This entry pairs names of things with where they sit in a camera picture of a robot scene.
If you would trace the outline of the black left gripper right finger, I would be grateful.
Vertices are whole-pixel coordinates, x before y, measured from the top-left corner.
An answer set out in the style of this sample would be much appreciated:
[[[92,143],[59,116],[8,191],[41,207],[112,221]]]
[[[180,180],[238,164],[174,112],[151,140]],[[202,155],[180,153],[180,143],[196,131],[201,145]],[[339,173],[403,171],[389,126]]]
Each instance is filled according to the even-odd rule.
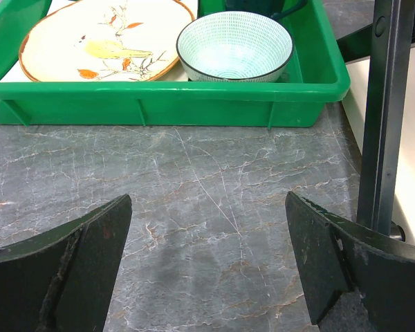
[[[415,246],[289,192],[290,240],[321,331],[415,331]]]

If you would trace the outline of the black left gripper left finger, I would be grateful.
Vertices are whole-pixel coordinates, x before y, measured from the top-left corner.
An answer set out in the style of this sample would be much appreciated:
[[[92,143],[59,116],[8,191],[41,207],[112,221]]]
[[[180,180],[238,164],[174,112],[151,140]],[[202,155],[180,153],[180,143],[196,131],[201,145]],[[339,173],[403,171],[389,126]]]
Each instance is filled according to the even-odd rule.
[[[131,215],[124,194],[0,247],[0,331],[102,331]]]

